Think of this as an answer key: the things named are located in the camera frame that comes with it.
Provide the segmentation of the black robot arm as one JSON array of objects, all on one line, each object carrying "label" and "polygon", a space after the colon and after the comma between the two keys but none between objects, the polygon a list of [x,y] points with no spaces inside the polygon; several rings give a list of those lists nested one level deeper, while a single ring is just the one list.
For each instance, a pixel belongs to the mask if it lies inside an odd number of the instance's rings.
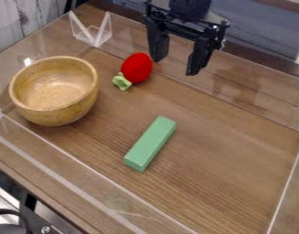
[{"label": "black robot arm", "polygon": [[186,38],[193,42],[186,75],[197,75],[213,52],[224,48],[229,20],[210,10],[212,0],[146,0],[145,6],[153,60],[161,62],[168,57],[172,35]]}]

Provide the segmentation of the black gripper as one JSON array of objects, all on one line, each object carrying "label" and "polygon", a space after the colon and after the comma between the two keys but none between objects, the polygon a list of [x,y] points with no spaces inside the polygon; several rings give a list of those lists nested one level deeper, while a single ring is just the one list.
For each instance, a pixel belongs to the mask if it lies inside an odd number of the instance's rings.
[{"label": "black gripper", "polygon": [[186,37],[202,35],[194,41],[186,71],[188,76],[197,75],[212,57],[210,41],[216,49],[222,49],[229,20],[212,11],[210,1],[146,1],[145,6],[150,56],[156,62],[169,55],[170,36],[166,26],[170,30],[186,32]]}]

